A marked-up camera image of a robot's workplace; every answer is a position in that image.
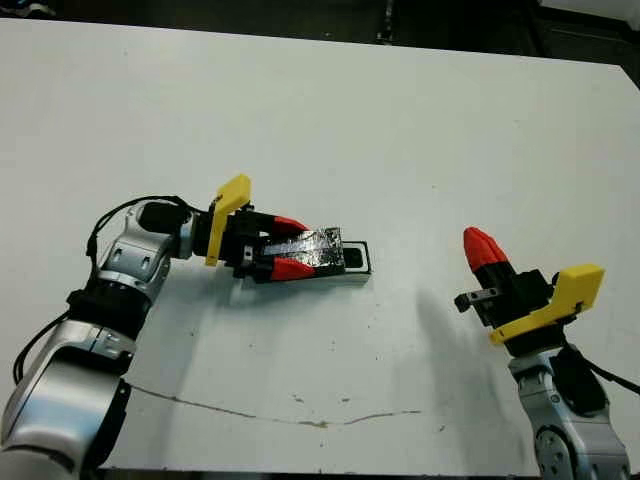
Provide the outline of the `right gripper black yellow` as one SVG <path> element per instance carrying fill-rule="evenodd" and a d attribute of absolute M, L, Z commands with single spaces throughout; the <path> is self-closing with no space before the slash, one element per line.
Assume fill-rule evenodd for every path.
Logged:
<path fill-rule="evenodd" d="M 591 309 L 605 269 L 583 264 L 547 281 L 537 270 L 516 272 L 495 239 L 476 227 L 463 232 L 464 252 L 481 288 L 454 299 L 459 312 L 474 309 L 489 339 L 512 356 L 526 356 L 565 341 L 564 326 Z"/>

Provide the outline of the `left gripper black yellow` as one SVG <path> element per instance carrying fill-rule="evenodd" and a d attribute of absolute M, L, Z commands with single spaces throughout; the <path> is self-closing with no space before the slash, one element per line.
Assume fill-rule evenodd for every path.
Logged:
<path fill-rule="evenodd" d="M 211 227 L 205 264 L 223 261 L 234 276 L 251 276 L 256 283 L 302 280 L 315 276 L 315 269 L 293 258 L 265 260 L 261 234 L 296 236 L 310 228 L 283 216 L 256 212 L 251 204 L 251 180 L 239 174 L 218 188 L 210 206 Z"/>

